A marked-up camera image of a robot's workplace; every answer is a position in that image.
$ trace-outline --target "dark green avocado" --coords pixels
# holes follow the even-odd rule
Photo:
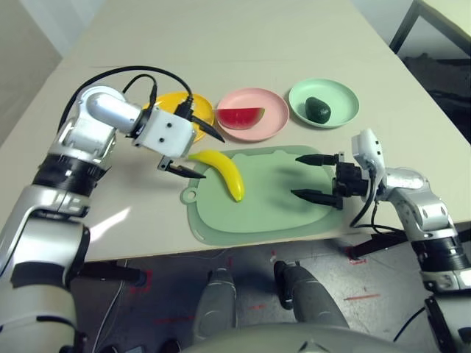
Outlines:
[[[309,97],[305,103],[306,116],[310,121],[325,124],[330,118],[330,107],[324,101],[316,97]]]

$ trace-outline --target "gray floor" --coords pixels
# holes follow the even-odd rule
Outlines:
[[[187,346],[208,272],[221,266],[229,268],[235,280],[239,326],[292,322],[293,313],[282,309],[275,295],[275,260],[301,260],[330,291],[353,329],[392,340],[430,294],[422,288],[419,266],[408,244],[359,262],[339,251],[363,240],[366,238],[277,243],[131,260],[129,266],[152,272],[150,286],[139,290],[124,287],[99,346],[116,343],[124,351],[143,345],[146,352],[156,352],[167,338],[178,338]],[[79,328],[89,335],[90,343],[117,287],[117,283],[89,279],[73,282]],[[438,352],[426,315],[409,326],[400,344],[419,352]]]

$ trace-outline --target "pink plate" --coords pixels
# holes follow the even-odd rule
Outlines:
[[[242,88],[227,94],[218,104],[218,109],[265,108],[262,119],[247,130],[228,129],[219,125],[227,134],[244,141],[262,141],[275,136],[289,118],[289,108],[283,98],[263,88]]]

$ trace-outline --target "plate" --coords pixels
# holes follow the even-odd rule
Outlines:
[[[187,96],[188,93],[186,92],[163,94],[162,96],[157,97],[155,105],[166,112],[173,113],[177,108],[177,105],[183,102]],[[206,121],[208,124],[214,124],[213,105],[205,97],[197,93],[193,93],[193,115]],[[206,135],[206,132],[201,131],[197,124],[193,123],[193,128],[196,130],[194,142],[201,140]]]
[[[247,130],[228,129],[219,124],[227,134],[243,141],[257,142],[275,136],[288,123],[289,108],[283,98],[263,88],[242,88],[227,94],[218,109],[265,108],[262,119]]]
[[[330,107],[330,118],[325,124],[308,120],[305,102],[316,97]],[[298,82],[289,91],[289,105],[298,118],[305,123],[326,129],[339,127],[351,121],[360,108],[358,98],[347,86],[330,79],[307,79]]]

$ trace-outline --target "yellow plate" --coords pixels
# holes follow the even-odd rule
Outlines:
[[[177,105],[186,99],[188,94],[186,92],[172,92],[163,94],[157,97],[155,103],[160,109],[166,112],[173,113],[177,108]],[[208,124],[214,124],[214,111],[211,103],[203,96],[193,93],[193,115],[206,121]],[[201,140],[206,132],[201,131],[198,125],[193,123],[193,128],[196,130],[196,138],[194,142]]]

